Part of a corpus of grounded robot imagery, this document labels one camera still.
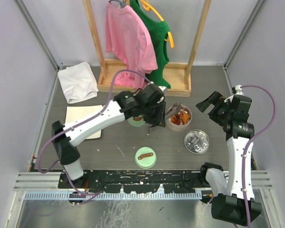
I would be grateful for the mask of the mint green tin canister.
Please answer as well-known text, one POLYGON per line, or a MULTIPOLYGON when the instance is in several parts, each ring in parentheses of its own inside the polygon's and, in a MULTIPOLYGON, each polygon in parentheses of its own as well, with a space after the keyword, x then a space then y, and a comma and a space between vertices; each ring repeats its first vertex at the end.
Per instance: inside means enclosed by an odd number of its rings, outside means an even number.
POLYGON ((128 122, 130 125, 132 125, 134 127, 140 127, 140 126, 145 124, 145 121, 144 121, 142 116, 131 117, 128 119, 128 122))

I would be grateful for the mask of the metal serving tongs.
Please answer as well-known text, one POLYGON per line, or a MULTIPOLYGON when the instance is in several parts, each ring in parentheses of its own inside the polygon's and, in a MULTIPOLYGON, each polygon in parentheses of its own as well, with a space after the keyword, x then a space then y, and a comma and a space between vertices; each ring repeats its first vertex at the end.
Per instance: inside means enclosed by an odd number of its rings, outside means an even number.
MULTIPOLYGON (((171 118, 173 115, 177 114, 179 111, 181 110, 181 104, 180 103, 175 103, 172 107, 170 107, 165 115, 164 115, 164 121, 168 120, 169 118, 171 118)), ((152 131, 156 128, 156 125, 149 125, 147 127, 148 129, 148 134, 151 134, 152 131)))

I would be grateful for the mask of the mint green canister lid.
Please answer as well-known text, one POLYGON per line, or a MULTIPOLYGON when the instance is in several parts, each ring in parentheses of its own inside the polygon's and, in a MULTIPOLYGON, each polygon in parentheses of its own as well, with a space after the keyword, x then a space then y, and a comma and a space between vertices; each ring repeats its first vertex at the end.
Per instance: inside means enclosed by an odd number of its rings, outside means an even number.
POLYGON ((138 167, 150 169, 155 165, 157 156, 152 148, 142 147, 136 151, 134 160, 138 167))

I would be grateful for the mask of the white cloth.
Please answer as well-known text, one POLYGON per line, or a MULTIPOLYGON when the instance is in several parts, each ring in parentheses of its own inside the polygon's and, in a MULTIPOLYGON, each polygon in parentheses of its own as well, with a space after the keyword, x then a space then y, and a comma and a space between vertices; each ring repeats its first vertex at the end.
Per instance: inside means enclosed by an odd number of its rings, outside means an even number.
POLYGON ((57 76, 68 104, 97 97, 97 81, 87 62, 59 70, 57 76))

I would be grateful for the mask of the white square plate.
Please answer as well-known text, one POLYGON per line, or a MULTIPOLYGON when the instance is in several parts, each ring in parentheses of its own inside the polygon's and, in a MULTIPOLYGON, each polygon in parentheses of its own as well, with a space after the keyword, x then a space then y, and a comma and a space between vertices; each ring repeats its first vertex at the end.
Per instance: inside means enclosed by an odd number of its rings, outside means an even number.
POLYGON ((66 119, 65 125, 67 123, 72 123, 75 121, 81 122, 82 118, 95 112, 100 111, 102 109, 102 105, 94 105, 94 106, 68 106, 66 108, 66 119))

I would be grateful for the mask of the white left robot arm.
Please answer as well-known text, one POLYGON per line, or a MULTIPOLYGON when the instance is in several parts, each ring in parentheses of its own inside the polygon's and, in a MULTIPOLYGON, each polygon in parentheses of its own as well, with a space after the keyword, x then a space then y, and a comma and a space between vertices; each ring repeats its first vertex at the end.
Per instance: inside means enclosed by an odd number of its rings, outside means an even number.
POLYGON ((90 135, 129 118, 142 117, 150 125, 165 127, 165 93, 167 88, 148 84, 136 92, 123 91, 106 105, 83 118, 62 124, 52 124, 53 145, 59 161, 74 188, 84 186, 86 177, 80 162, 77 146, 90 135))

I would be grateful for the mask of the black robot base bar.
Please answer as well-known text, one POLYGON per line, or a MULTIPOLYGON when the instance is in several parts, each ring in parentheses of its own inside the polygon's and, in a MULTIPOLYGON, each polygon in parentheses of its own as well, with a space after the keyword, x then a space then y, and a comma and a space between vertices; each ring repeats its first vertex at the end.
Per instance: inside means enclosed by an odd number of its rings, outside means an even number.
POLYGON ((199 171, 192 170, 84 170, 72 183, 89 193, 156 193, 160 187, 165 194, 194 193, 197 188, 210 187, 199 171))

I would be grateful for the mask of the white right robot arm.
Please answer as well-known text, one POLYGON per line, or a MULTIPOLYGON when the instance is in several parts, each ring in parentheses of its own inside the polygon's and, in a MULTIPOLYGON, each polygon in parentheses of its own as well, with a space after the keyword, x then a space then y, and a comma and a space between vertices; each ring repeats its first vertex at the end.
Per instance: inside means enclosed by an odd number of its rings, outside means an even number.
POLYGON ((229 155, 228 176, 220 165, 206 162, 200 168, 199 182, 211 187, 211 214, 214 219, 247 227, 256 219, 262 206, 255 201, 251 181, 251 155, 255 135, 248 122, 251 98, 237 92, 229 98, 215 91, 196 107, 204 112, 213 105, 209 118, 222 126, 229 155))

